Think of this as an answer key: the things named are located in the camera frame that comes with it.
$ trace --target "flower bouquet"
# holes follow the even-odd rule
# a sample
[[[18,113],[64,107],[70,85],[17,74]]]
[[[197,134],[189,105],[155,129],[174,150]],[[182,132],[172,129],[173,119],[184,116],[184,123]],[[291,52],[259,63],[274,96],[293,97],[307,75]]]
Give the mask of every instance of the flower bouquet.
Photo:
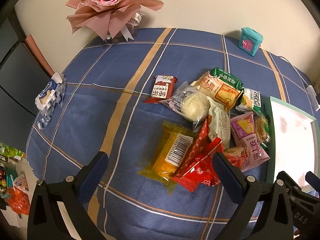
[[[128,41],[133,39],[132,29],[141,20],[138,12],[141,6],[154,11],[162,8],[163,2],[159,0],[69,0],[66,4],[76,9],[74,15],[67,19],[72,26],[72,33],[83,26],[91,28],[103,40],[115,38],[121,33]]]

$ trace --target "purple label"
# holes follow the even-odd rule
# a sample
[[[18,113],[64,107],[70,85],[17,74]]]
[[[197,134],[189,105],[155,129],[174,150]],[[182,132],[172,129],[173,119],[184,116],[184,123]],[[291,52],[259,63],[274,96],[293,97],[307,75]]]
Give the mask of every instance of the purple label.
[[[230,122],[239,140],[254,133],[254,122],[251,115]]]

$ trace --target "yellow snack package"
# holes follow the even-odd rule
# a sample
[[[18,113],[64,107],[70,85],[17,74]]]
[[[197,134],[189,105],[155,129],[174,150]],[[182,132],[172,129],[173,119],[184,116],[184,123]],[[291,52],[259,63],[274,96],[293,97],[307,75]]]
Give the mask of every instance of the yellow snack package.
[[[204,73],[191,85],[217,103],[223,104],[227,112],[230,111],[242,94],[243,86],[238,78],[217,67]]]
[[[138,174],[160,181],[172,188],[176,183],[171,178],[177,173],[197,134],[179,125],[164,121],[163,134],[147,167]]]

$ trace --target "beige wall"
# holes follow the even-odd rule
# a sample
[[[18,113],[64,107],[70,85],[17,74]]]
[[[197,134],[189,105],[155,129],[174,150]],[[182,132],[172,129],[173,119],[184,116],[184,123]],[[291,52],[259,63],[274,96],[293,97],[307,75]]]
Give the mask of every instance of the beige wall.
[[[94,37],[90,29],[71,34],[66,19],[73,14],[68,0],[20,0],[18,18],[32,34],[44,57],[62,71]],[[249,26],[264,36],[262,47],[284,56],[313,82],[320,73],[320,30],[300,0],[162,0],[157,12],[149,9],[141,27],[178,27],[236,37]]]

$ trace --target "table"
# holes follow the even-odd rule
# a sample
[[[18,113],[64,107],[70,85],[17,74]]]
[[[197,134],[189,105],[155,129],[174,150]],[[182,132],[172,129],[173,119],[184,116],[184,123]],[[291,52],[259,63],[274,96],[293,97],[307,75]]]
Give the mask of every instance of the table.
[[[221,185],[201,184],[192,193],[178,185],[169,196],[161,183],[137,174],[153,156],[163,121],[192,126],[163,105],[143,103],[153,77],[174,75],[177,88],[217,66],[261,91],[262,102],[273,96],[319,117],[304,73],[262,49],[251,57],[237,44],[214,33],[170,28],[141,29],[134,41],[113,45],[95,38],[64,71],[62,107],[56,107],[45,129],[31,129],[27,158],[34,174],[47,183],[62,181],[87,165],[103,144],[110,160],[97,191],[101,231],[118,240],[214,239],[236,209]],[[265,181],[267,165],[245,174]]]

